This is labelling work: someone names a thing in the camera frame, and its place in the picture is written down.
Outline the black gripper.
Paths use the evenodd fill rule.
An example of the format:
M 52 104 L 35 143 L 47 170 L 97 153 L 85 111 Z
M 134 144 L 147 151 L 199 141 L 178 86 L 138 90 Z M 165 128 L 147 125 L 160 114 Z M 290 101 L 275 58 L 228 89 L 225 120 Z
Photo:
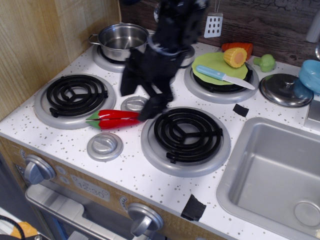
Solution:
M 158 52 L 147 45 L 144 52 L 130 49 L 130 57 L 125 61 L 122 73 L 120 93 L 128 96 L 135 93 L 141 85 L 150 98 L 137 119 L 146 121 L 161 114 L 167 104 L 173 100 L 170 81 L 176 75 L 189 46 L 179 48 L 177 52 Z

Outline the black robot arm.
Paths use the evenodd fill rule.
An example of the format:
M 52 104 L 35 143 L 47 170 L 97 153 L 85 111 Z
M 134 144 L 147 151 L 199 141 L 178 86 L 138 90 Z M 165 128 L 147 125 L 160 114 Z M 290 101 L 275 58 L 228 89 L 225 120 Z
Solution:
M 130 48 L 125 61 L 120 93 L 131 95 L 142 86 L 149 100 L 138 120 L 143 122 L 162 113 L 173 100 L 170 81 L 180 69 L 189 47 L 200 35 L 207 0 L 162 0 L 155 33 L 144 52 Z

